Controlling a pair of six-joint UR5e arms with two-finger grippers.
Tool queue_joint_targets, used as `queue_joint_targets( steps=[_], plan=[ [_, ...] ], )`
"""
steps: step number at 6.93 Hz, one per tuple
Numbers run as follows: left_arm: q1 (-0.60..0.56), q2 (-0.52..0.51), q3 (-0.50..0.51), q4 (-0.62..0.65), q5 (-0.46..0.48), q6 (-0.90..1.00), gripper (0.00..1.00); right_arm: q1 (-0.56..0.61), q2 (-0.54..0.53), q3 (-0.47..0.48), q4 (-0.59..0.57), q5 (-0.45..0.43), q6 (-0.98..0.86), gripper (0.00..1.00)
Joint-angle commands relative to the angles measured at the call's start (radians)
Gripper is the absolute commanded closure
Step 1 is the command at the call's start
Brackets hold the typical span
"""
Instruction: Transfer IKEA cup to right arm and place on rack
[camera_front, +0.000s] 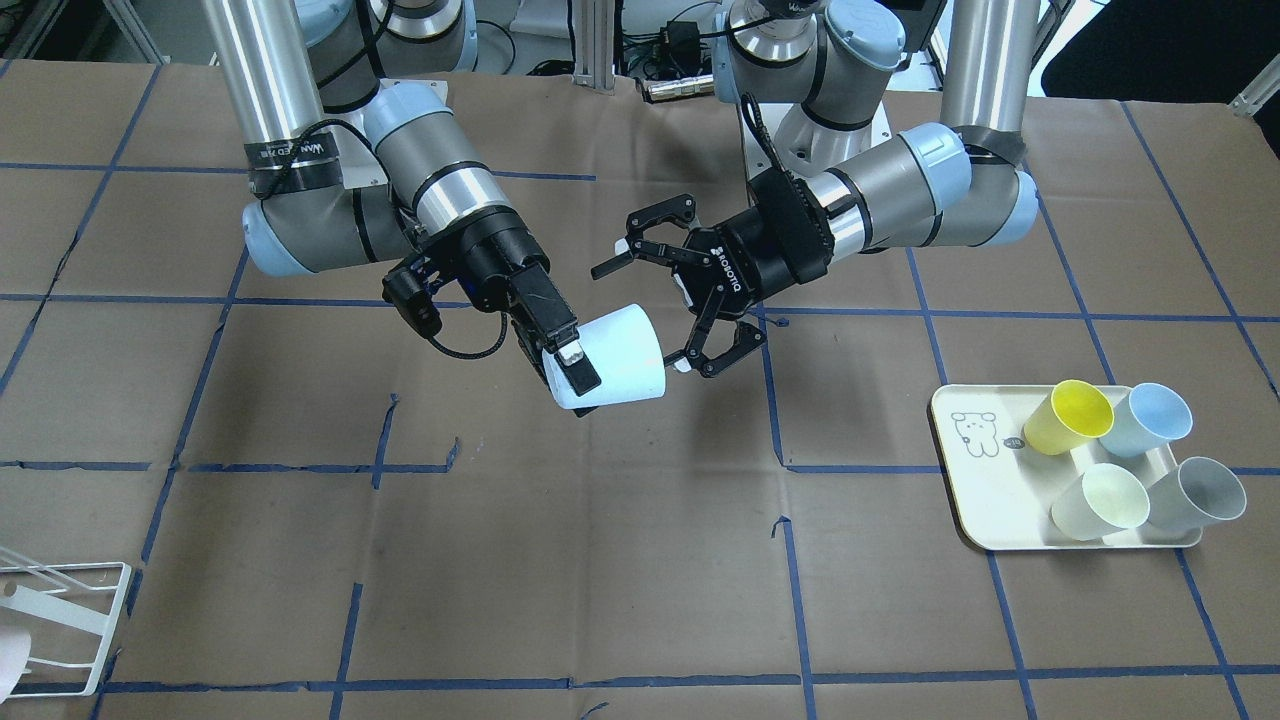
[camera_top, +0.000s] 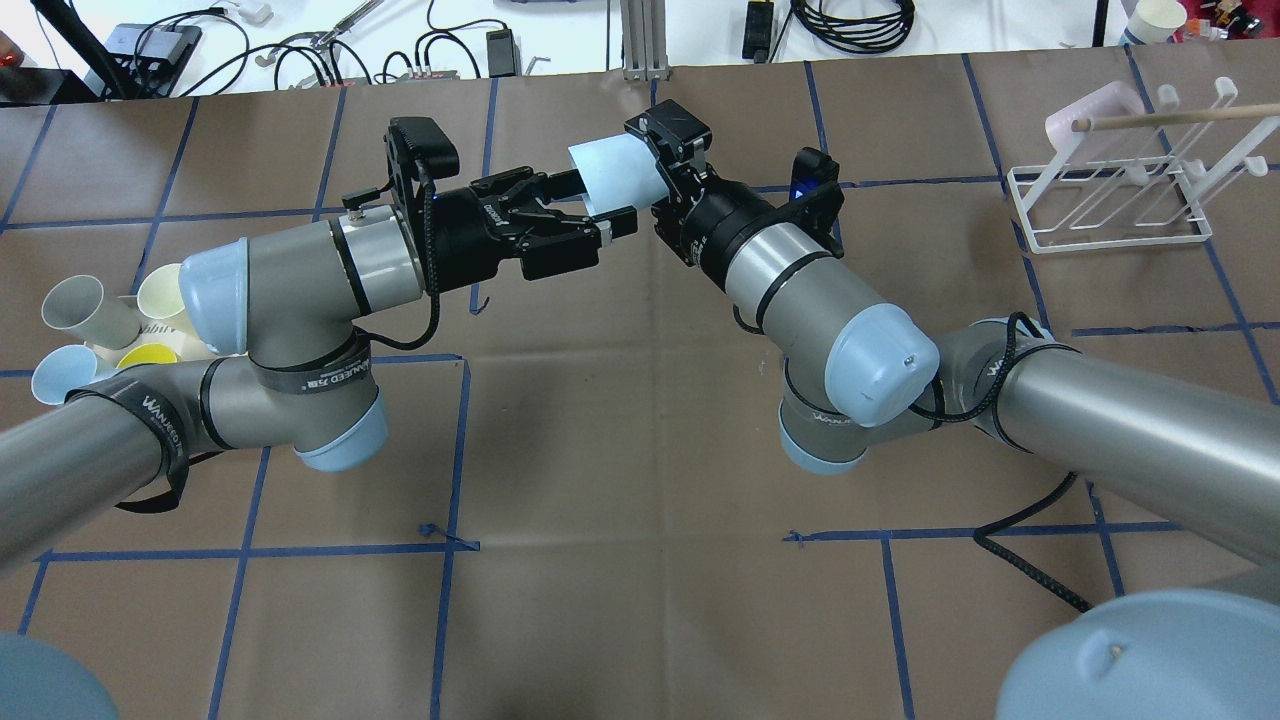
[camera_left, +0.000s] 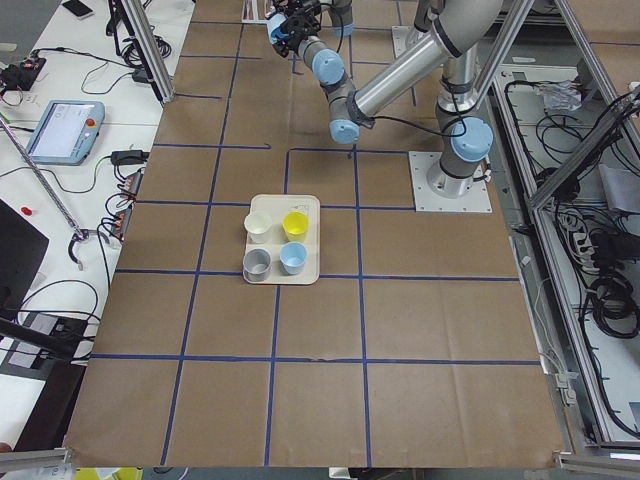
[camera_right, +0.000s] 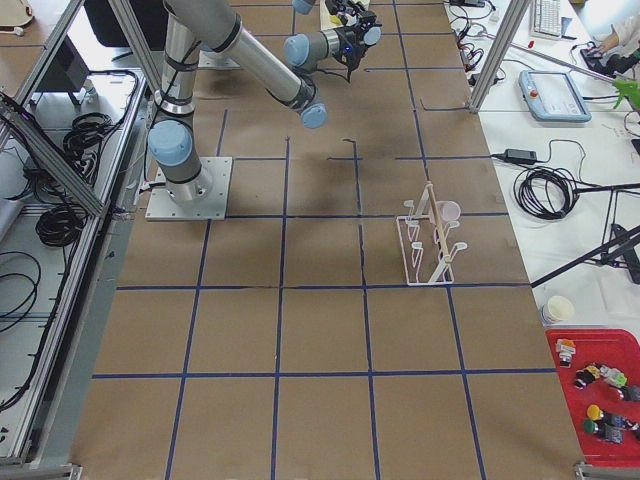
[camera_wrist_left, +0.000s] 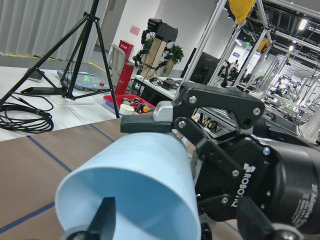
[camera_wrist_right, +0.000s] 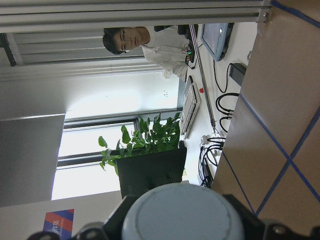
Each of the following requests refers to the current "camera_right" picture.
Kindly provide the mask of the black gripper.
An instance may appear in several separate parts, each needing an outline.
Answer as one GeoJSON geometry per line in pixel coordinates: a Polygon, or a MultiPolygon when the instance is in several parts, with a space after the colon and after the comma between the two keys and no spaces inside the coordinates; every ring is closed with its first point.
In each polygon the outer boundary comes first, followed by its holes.
{"type": "Polygon", "coordinates": [[[361,60],[371,46],[363,42],[363,36],[373,26],[372,21],[358,22],[335,29],[338,38],[337,50],[332,57],[346,68],[345,80],[350,83],[352,73],[358,69],[361,60]]]}
{"type": "Polygon", "coordinates": [[[368,4],[363,1],[325,0],[324,4],[333,23],[358,23],[370,19],[368,4]]]}

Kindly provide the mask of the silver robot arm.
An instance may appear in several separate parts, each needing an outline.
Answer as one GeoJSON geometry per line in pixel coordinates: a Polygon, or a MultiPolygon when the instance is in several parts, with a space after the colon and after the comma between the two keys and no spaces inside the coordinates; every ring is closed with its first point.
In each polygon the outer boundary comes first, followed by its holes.
{"type": "Polygon", "coordinates": [[[328,118],[311,75],[332,57],[349,72],[381,37],[376,14],[360,1],[328,1],[338,26],[297,34],[284,42],[278,59],[244,26],[227,1],[167,1],[168,13],[162,84],[154,95],[156,116],[147,147],[165,178],[169,198],[189,204],[208,196],[215,180],[196,152],[193,89],[200,53],[207,50],[251,74],[277,102],[299,114],[309,129],[328,118]]]}
{"type": "MultiPolygon", "coordinates": [[[[292,0],[291,5],[297,13],[307,15],[315,5],[315,0],[292,0]]],[[[342,23],[363,15],[369,6],[368,1],[326,0],[324,2],[330,16],[335,16],[342,23]]]]}

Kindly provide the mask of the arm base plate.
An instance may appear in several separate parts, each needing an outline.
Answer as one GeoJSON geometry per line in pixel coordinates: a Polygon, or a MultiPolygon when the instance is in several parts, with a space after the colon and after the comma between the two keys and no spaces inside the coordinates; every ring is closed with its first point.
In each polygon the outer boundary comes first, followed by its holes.
{"type": "Polygon", "coordinates": [[[158,169],[146,207],[148,221],[224,220],[232,177],[231,157],[200,157],[197,178],[176,184],[158,169]]]}

